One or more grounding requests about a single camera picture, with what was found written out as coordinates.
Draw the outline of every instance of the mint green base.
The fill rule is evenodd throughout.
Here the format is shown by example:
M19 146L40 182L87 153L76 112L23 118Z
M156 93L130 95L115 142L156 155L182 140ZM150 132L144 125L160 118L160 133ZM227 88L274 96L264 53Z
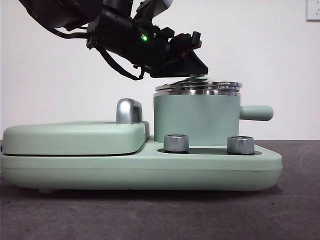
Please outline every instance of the mint green base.
M3 153L14 155L111 155L134 153L149 137L147 121L116 124L78 121L7 128Z
M31 189L224 190L272 187L282 157L255 146L261 155L195 155L158 152L150 137L139 152L117 156L1 156L1 172Z

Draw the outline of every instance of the stacked metal lids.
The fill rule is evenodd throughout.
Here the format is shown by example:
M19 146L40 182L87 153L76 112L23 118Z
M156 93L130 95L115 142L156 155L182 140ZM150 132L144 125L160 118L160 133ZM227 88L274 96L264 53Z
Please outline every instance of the stacked metal lids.
M157 96L165 95L227 95L238 96L242 84L233 81L209 81L207 78L190 77L173 84L155 88Z

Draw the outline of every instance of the silver handle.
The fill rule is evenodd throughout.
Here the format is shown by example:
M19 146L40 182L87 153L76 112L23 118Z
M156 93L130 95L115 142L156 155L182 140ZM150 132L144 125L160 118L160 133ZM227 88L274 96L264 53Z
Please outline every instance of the silver handle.
M141 103L130 98L120 99L116 106L116 124L134 124L134 122L142 122Z

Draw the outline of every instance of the metal knob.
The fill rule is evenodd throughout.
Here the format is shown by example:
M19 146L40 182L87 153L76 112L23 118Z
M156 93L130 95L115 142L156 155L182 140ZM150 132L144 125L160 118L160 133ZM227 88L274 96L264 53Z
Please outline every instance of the metal knob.
M164 136L163 149L168 152L187 152L189 137L182 134L167 134Z
M228 137L227 151L233 154L254 154L255 140L250 136L230 136Z

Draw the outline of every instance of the wall outlet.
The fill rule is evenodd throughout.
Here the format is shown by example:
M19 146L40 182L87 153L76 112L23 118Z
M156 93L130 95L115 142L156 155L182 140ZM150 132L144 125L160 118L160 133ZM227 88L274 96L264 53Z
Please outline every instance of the wall outlet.
M306 0L306 20L320 22L320 0Z

